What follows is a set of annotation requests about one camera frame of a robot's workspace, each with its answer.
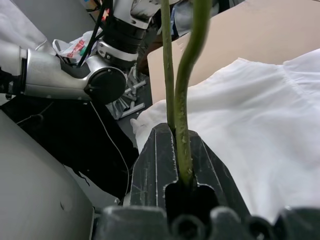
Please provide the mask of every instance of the person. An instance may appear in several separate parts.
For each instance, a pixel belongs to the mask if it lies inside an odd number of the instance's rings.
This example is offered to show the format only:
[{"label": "person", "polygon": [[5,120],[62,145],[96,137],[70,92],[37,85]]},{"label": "person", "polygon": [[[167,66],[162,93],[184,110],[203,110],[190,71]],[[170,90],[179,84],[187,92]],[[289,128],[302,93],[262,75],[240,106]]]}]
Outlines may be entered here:
[{"label": "person", "polygon": [[[171,12],[171,39],[172,41],[182,37],[183,35],[189,33],[192,29],[193,22],[193,1],[194,0],[181,0],[175,5],[170,6]],[[211,17],[217,15],[218,13],[224,11],[225,6],[220,6],[221,0],[212,0]],[[155,22],[161,25],[161,11],[157,12],[154,16]],[[138,71],[142,74],[149,76],[148,67],[148,54],[152,51],[159,49],[163,46],[162,31],[161,27],[158,31],[157,36],[154,41],[147,48],[143,58],[138,64]]]}]

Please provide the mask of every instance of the gray surface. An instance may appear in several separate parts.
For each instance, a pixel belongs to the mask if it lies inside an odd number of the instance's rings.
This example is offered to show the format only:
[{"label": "gray surface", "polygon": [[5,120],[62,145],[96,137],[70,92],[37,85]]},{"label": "gray surface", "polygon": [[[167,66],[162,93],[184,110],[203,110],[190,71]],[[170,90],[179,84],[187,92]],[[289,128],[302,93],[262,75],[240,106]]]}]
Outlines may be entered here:
[{"label": "gray surface", "polygon": [[92,205],[95,208],[103,209],[103,208],[108,207],[108,206],[117,205],[117,203],[115,202],[115,200],[116,200],[115,196],[112,196],[109,193],[107,193],[105,191],[102,191],[97,185],[95,185],[84,174],[80,173],[84,178],[86,178],[87,182],[90,185],[88,185],[86,183],[86,180],[84,180],[83,178],[80,178],[79,176],[77,176],[70,167],[66,166],[65,168],[73,176],[73,178],[79,184],[79,186],[84,191],[84,193],[87,195],[87,197],[92,202]]},{"label": "gray surface", "polygon": [[90,100],[84,89],[90,77],[101,69],[113,68],[125,78],[122,71],[109,66],[99,55],[90,56],[86,63],[88,74],[76,78],[61,69],[59,58],[29,49],[24,94],[39,98]]},{"label": "gray surface", "polygon": [[27,18],[47,37],[70,42],[95,23],[80,0],[12,0]]},{"label": "gray surface", "polygon": [[0,111],[0,239],[88,240],[93,208],[62,164]]}]

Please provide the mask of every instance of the wire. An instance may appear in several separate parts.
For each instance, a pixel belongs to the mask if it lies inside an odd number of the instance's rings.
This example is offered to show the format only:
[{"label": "wire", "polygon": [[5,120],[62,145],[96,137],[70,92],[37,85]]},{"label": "wire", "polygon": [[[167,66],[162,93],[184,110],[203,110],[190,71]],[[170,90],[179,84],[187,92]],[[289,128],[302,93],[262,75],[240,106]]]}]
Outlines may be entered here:
[{"label": "wire", "polygon": [[88,13],[91,13],[91,12],[98,11],[99,9],[100,9],[100,7],[99,7],[99,6],[96,6],[96,7],[93,8],[93,9],[86,9],[86,11],[87,11]]},{"label": "wire", "polygon": [[93,0],[93,1],[99,8],[101,7],[101,3],[98,0]]},{"label": "wire", "polygon": [[114,147],[115,147],[115,148],[117,149],[117,151],[119,152],[119,154],[120,154],[120,156],[121,156],[121,158],[122,158],[122,160],[123,160],[123,163],[124,163],[124,165],[125,165],[125,167],[126,167],[126,172],[127,172],[127,184],[126,184],[126,190],[125,190],[125,193],[124,193],[124,195],[126,195],[127,192],[128,192],[128,189],[129,189],[129,182],[130,182],[130,181],[129,181],[129,179],[130,179],[130,173],[129,173],[128,165],[127,165],[127,163],[126,163],[126,161],[125,161],[125,158],[122,156],[121,151],[119,150],[119,148],[117,147],[117,145],[115,144],[115,142],[114,142],[114,141],[112,140],[112,138],[110,137],[110,135],[109,135],[109,133],[108,133],[108,131],[107,131],[107,129],[106,129],[103,121],[101,120],[101,117],[99,116],[99,113],[97,112],[95,106],[93,105],[92,101],[90,102],[90,104],[91,104],[93,110],[95,111],[95,114],[98,116],[98,118],[99,118],[99,120],[100,120],[100,122],[101,122],[101,124],[102,124],[102,126],[103,126],[103,128],[104,128],[105,133],[106,133],[107,136],[109,137],[109,139],[110,139],[110,141],[112,142],[112,144],[114,145]]},{"label": "wire", "polygon": [[39,116],[39,117],[41,117],[41,118],[43,119],[42,114],[43,114],[48,108],[50,108],[52,104],[54,104],[53,101],[52,101],[48,106],[46,106],[45,109],[43,109],[41,112],[39,112],[38,114],[30,115],[29,117],[27,117],[27,118],[25,118],[25,119],[23,119],[23,120],[21,120],[21,121],[18,121],[16,124],[17,124],[17,125],[20,125],[20,124],[22,124],[23,122],[25,122],[25,121],[33,118],[33,117],[36,117],[36,116]]},{"label": "wire", "polygon": [[78,65],[76,66],[77,68],[81,67],[81,65],[84,63],[88,53],[89,52],[91,53],[92,47],[95,44],[95,38],[96,38],[96,35],[97,35],[97,32],[98,32],[98,29],[100,27],[102,17],[104,15],[104,12],[105,12],[105,9],[106,9],[108,3],[109,3],[109,7],[113,8],[113,0],[104,0],[102,2],[101,9],[100,9],[98,18],[96,20],[96,23],[95,23],[95,26],[94,26],[93,33],[91,35],[90,41],[89,41],[88,46],[86,47],[86,49],[85,49],[85,51],[83,53]]},{"label": "wire", "polygon": [[94,42],[98,41],[103,35],[104,35],[104,31],[102,30],[102,32],[99,33],[99,35],[97,35],[94,39]]}]

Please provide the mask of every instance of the plastic bag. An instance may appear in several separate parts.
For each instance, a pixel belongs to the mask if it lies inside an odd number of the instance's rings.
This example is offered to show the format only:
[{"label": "plastic bag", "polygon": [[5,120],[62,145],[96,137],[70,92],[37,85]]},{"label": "plastic bag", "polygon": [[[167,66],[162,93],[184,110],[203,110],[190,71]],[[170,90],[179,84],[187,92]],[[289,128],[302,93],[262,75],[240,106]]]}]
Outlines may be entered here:
[{"label": "plastic bag", "polygon": [[[99,28],[97,34],[101,33],[101,31],[102,29]],[[52,43],[53,48],[60,57],[69,59],[72,64],[77,64],[89,44],[92,33],[93,31],[87,31],[81,37],[69,43],[55,39]]]}]

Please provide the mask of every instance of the white sleeve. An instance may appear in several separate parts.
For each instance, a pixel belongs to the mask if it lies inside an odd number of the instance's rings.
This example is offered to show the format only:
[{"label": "white sleeve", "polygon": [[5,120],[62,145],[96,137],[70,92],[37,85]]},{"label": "white sleeve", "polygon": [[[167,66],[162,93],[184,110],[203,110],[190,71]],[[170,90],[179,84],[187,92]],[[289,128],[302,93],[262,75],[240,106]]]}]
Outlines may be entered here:
[{"label": "white sleeve", "polygon": [[0,0],[0,39],[24,49],[56,54],[46,36],[10,0]]}]

